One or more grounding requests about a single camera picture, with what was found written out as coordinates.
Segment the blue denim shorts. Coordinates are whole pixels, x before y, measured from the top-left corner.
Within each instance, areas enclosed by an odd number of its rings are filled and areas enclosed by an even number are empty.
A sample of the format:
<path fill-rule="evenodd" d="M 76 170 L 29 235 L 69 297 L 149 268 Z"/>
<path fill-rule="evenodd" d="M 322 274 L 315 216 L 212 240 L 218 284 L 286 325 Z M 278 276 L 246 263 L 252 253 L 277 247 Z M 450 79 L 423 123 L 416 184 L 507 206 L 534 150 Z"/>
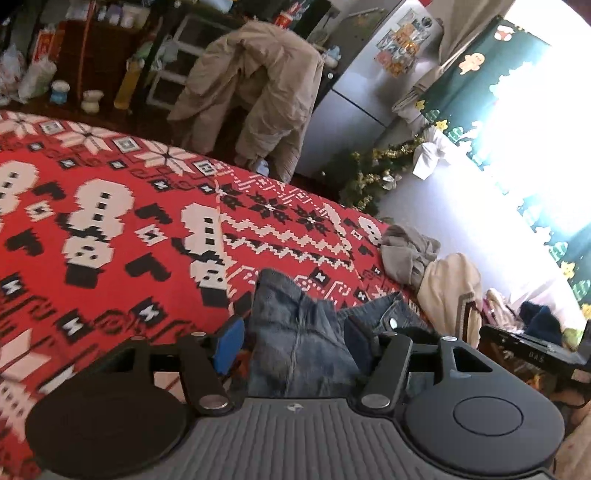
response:
<path fill-rule="evenodd" d="M 346 347 L 346 321 L 363 331 L 365 359 L 373 339 L 385 332 L 410 335 L 419 343 L 440 335 L 394 292 L 361 306 L 337 309 L 304 293 L 280 271 L 265 269 L 256 281 L 249 318 L 254 339 L 246 392 L 250 397 L 332 398 L 359 394 L 368 381 Z"/>

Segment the grey crumpled garment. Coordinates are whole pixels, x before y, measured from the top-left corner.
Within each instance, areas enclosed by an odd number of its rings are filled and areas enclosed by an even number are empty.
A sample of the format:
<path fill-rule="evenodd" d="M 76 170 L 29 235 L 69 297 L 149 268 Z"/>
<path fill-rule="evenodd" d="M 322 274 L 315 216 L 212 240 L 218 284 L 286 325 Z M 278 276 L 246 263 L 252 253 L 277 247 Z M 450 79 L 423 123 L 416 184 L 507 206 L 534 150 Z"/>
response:
<path fill-rule="evenodd" d="M 427 267 L 438 258 L 439 240 L 401 224 L 390 225 L 381 240 L 381 257 L 389 278 L 418 291 Z"/>

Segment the cream knit sweater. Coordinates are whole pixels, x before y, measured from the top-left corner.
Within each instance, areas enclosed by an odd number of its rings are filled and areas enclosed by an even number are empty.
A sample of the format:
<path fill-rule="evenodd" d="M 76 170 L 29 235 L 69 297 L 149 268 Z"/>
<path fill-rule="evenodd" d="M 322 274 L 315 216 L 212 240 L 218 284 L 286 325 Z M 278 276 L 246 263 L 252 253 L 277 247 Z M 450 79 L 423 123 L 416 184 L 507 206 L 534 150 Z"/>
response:
<path fill-rule="evenodd" d="M 439 334 L 478 346 L 483 289 L 481 274 L 466 255 L 454 253 L 430 263 L 417 299 Z"/>

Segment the red snowman patterned tablecloth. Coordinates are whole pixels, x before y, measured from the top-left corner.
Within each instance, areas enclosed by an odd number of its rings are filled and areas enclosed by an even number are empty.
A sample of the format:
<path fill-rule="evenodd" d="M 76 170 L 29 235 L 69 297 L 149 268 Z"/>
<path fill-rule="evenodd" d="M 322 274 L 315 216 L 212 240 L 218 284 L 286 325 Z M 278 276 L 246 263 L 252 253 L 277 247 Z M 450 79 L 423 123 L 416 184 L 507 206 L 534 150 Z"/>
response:
<path fill-rule="evenodd" d="M 398 290 L 385 225 L 153 140 L 1 114 L 1 475 L 32 479 L 34 404 L 124 340 L 249 311 L 263 268 L 356 307 Z"/>

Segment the small decorated christmas tree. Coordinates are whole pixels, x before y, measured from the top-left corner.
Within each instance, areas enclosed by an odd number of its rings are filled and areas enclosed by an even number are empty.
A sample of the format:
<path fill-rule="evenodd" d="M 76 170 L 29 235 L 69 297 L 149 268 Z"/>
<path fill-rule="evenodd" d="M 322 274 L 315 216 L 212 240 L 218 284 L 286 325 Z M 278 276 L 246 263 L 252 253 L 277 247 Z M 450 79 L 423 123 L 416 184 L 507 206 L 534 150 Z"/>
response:
<path fill-rule="evenodd" d="M 382 198 L 395 190 L 403 175 L 412 170 L 414 154 L 424 142 L 425 138 L 417 135 L 396 146 L 353 152 L 339 163 L 335 172 L 339 203 L 376 215 Z"/>

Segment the silver refrigerator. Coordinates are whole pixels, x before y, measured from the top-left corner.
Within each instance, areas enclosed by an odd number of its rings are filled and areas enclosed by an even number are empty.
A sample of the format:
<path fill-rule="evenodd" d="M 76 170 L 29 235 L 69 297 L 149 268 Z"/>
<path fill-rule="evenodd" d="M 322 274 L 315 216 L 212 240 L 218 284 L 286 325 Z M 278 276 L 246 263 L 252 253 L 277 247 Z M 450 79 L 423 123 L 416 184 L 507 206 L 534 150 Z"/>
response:
<path fill-rule="evenodd" d="M 329 36 L 339 49 L 318 92 L 297 173 L 315 176 L 329 161 L 363 152 L 394 121 L 398 103 L 436 66 L 443 29 L 419 1 L 359 1 Z"/>

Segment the green gingerbread curtain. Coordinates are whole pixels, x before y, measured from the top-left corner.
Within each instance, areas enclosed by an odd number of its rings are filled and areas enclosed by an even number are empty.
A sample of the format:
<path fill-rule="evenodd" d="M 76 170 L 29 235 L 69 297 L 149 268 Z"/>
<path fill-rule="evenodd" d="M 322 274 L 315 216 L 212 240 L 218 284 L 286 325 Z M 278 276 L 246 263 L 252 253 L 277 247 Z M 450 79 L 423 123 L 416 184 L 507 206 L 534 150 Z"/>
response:
<path fill-rule="evenodd" d="M 590 314 L 590 65 L 494 20 L 417 103 L 539 237 Z"/>

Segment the beige puffer jacket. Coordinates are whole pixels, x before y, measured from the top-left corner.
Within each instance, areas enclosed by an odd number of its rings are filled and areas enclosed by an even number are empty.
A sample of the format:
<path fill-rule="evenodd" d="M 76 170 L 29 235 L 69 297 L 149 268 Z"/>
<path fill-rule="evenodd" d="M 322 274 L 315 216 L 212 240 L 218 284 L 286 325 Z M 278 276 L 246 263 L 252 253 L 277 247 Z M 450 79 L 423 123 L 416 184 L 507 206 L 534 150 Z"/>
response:
<path fill-rule="evenodd" d="M 325 62 L 311 43 L 279 26 L 249 21 L 209 44 L 167 116 L 175 145 L 199 154 L 214 146 L 232 108 L 245 109 L 235 163 L 270 165 L 293 179 Z"/>

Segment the blue white ceramic pot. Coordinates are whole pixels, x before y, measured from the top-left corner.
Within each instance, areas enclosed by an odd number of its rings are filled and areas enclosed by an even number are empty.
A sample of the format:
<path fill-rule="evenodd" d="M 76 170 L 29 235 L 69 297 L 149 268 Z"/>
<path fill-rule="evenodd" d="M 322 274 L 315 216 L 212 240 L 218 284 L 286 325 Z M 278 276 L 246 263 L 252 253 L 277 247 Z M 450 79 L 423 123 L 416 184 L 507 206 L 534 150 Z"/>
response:
<path fill-rule="evenodd" d="M 70 85 L 63 80 L 53 81 L 51 84 L 50 102 L 56 105 L 63 105 L 67 102 Z"/>

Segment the black metal shelf table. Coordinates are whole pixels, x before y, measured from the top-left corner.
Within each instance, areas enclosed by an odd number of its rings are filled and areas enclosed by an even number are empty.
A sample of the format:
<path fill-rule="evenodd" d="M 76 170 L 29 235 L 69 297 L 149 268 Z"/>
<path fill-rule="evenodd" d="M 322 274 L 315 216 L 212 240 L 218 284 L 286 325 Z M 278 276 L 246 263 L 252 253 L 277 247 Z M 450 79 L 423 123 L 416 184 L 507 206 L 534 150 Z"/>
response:
<path fill-rule="evenodd" d="M 145 106 L 172 109 L 205 48 L 243 24 L 242 18 L 204 3 L 175 2 L 161 16 L 156 36 L 138 62 L 139 77 L 127 110 L 137 114 Z"/>

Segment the dark wooden drawer cabinet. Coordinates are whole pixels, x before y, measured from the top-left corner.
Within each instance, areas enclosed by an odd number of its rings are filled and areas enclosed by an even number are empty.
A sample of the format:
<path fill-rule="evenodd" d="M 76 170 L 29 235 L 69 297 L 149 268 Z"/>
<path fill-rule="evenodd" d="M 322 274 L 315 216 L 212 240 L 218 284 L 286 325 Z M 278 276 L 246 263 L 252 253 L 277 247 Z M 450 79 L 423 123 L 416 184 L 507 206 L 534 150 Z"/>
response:
<path fill-rule="evenodd" d="M 125 29 L 108 22 L 67 20 L 61 23 L 61 42 L 56 80 L 71 87 L 69 102 L 79 107 L 88 90 L 103 92 L 99 114 L 111 112 L 126 73 L 126 62 L 146 36 L 144 28 Z"/>

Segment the white plastic bag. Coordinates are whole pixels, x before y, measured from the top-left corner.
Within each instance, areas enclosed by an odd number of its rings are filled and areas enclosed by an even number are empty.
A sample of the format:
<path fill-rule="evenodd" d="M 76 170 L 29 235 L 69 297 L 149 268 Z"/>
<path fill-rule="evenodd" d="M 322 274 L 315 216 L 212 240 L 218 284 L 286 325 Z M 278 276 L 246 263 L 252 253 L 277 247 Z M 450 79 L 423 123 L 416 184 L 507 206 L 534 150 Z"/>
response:
<path fill-rule="evenodd" d="M 19 84 L 18 99 L 26 103 L 43 95 L 49 89 L 56 71 L 56 64 L 48 57 L 33 62 Z"/>

